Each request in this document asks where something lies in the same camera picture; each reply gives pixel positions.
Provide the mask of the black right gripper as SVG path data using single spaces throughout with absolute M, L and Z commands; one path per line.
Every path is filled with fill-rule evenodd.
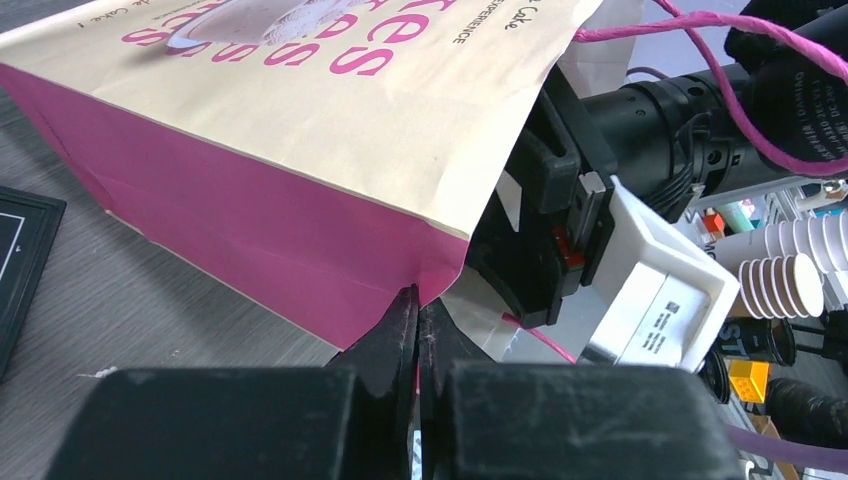
M 493 193 L 467 265 L 524 328 L 552 325 L 596 275 L 622 186 L 668 222 L 695 196 L 847 174 L 847 83 L 810 55 L 733 28 L 723 94 L 709 71 L 579 98 L 552 70 L 509 156 L 517 212 Z

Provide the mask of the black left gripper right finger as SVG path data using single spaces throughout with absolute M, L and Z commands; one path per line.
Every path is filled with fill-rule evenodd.
M 701 380 L 667 367 L 493 361 L 443 303 L 419 314 L 426 479 L 741 479 Z

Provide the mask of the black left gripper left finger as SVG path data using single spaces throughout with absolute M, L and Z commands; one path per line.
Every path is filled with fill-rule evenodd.
M 103 378 L 51 479 L 405 479 L 419 294 L 322 367 L 135 368 Z

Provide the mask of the paper bag with pink handles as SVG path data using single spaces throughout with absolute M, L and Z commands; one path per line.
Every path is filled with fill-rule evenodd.
M 594 1 L 92 1 L 5 32 L 1 85 L 111 215 L 346 348 L 396 292 L 469 267 L 543 83 L 579 98 L 701 71 L 733 28 L 847 83 L 847 5 L 776 22 Z

